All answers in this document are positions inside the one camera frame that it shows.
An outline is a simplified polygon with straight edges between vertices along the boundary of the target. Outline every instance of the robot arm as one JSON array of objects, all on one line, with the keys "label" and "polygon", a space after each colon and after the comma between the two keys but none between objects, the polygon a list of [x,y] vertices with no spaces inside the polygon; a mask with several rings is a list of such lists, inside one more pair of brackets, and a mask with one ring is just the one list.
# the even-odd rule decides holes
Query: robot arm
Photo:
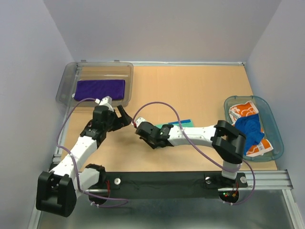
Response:
[{"label": "robot arm", "polygon": [[[94,153],[106,133],[115,131],[131,123],[132,118],[127,115],[122,106],[118,106],[121,117],[114,111],[112,99],[107,96],[101,101],[95,101],[92,120],[81,132],[76,144],[56,167],[50,172],[42,172],[38,178],[36,208],[61,216],[69,216],[76,204],[76,199],[82,194],[78,189],[75,167],[71,156],[75,159],[77,171],[84,165],[88,157]],[[105,168],[88,165],[79,175],[80,188],[86,190],[90,186],[105,179]]]},{"label": "robot arm", "polygon": [[[136,134],[153,149],[166,146],[190,145],[180,127],[171,124],[157,128],[144,118],[134,123]],[[217,125],[207,127],[186,127],[184,133],[197,146],[213,147],[224,160],[223,167],[237,170],[242,163],[245,146],[245,135],[226,121],[218,121]],[[237,171],[222,170],[222,176],[236,179]]]}]

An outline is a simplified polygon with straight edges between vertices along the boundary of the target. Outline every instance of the bolt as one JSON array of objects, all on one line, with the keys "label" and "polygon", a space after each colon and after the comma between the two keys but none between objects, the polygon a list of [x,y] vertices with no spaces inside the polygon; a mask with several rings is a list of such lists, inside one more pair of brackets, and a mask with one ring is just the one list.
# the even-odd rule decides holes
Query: bolt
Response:
[{"label": "bolt", "polygon": [[240,181],[241,181],[243,184],[245,184],[245,183],[247,183],[247,178],[246,178],[246,177],[241,177],[241,178],[240,178]]},{"label": "bolt", "polygon": [[211,184],[212,182],[211,182],[211,178],[210,177],[206,177],[205,178],[205,182],[209,185],[209,184]]},{"label": "bolt", "polygon": [[114,183],[116,185],[119,185],[121,183],[121,179],[119,179],[119,178],[114,179]]}]

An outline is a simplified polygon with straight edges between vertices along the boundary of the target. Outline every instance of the clear plastic container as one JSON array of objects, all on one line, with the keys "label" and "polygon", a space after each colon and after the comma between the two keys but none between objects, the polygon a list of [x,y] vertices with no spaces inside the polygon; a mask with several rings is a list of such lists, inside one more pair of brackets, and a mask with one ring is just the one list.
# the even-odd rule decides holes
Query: clear plastic container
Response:
[{"label": "clear plastic container", "polygon": [[[127,106],[132,95],[133,64],[128,62],[72,62],[67,64],[56,95],[56,101],[73,107],[77,101],[73,94],[79,80],[125,80],[124,98],[113,100],[112,106]],[[87,101],[80,106],[94,107],[95,102]]]},{"label": "clear plastic container", "polygon": [[263,127],[265,137],[270,141],[273,146],[273,150],[264,153],[262,156],[249,157],[244,156],[244,159],[264,162],[278,159],[284,152],[284,145],[282,142],[281,135],[278,131],[275,119],[273,117],[272,111],[269,104],[262,98],[258,96],[231,96],[224,102],[224,113],[227,122],[232,124],[229,116],[229,109],[231,106],[236,104],[244,104],[248,101],[252,101],[259,111],[260,122]]}]

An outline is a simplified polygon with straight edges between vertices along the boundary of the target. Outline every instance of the tabletop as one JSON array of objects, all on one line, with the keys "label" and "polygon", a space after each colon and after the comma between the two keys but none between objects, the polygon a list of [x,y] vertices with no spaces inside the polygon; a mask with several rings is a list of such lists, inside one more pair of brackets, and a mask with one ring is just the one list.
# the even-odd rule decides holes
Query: tabletop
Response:
[{"label": "tabletop", "polygon": [[[224,120],[224,101],[232,95],[252,95],[243,66],[135,66],[132,97],[126,112],[133,116],[144,104],[167,102],[180,118],[191,119],[195,127]],[[64,145],[71,149],[81,131],[92,119],[93,108],[76,108],[71,115]],[[144,108],[139,116],[154,125],[176,121],[174,112],[161,104]],[[132,125],[107,133],[89,163],[103,165],[106,171],[218,171],[221,170],[192,146],[151,149],[136,135]],[[200,146],[213,160],[222,159],[213,148]],[[277,170],[274,161],[251,162],[254,170]],[[243,165],[242,170],[249,170]]]}]

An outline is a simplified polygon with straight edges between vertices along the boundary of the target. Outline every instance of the gray wall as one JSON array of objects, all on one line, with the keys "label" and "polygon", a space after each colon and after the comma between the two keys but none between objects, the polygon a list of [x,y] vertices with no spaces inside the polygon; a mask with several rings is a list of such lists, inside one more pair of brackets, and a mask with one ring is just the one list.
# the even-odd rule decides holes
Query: gray wall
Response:
[{"label": "gray wall", "polygon": [[62,122],[55,95],[73,59],[41,0],[1,1],[0,30],[0,228],[25,229]]},{"label": "gray wall", "polygon": [[44,0],[75,60],[246,61],[281,0]]},{"label": "gray wall", "polygon": [[255,95],[267,100],[283,138],[277,161],[288,169],[305,219],[305,1],[283,0],[254,48],[246,71]]}]

